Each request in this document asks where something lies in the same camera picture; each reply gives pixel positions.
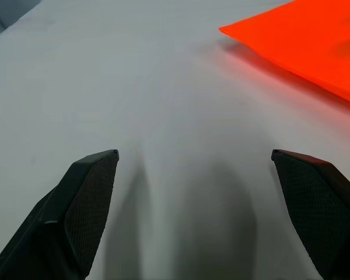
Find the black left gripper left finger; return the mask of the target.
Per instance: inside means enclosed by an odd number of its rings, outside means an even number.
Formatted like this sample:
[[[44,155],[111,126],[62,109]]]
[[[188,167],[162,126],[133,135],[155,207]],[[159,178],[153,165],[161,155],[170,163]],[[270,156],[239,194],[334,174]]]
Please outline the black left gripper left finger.
[[[71,164],[0,253],[0,279],[85,279],[99,248],[113,192],[117,150]]]

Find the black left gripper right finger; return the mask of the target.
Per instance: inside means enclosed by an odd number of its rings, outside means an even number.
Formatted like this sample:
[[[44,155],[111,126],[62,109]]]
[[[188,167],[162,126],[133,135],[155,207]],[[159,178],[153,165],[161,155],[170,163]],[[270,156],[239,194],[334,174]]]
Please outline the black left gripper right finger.
[[[323,279],[350,279],[350,181],[330,162],[274,149],[285,204]]]

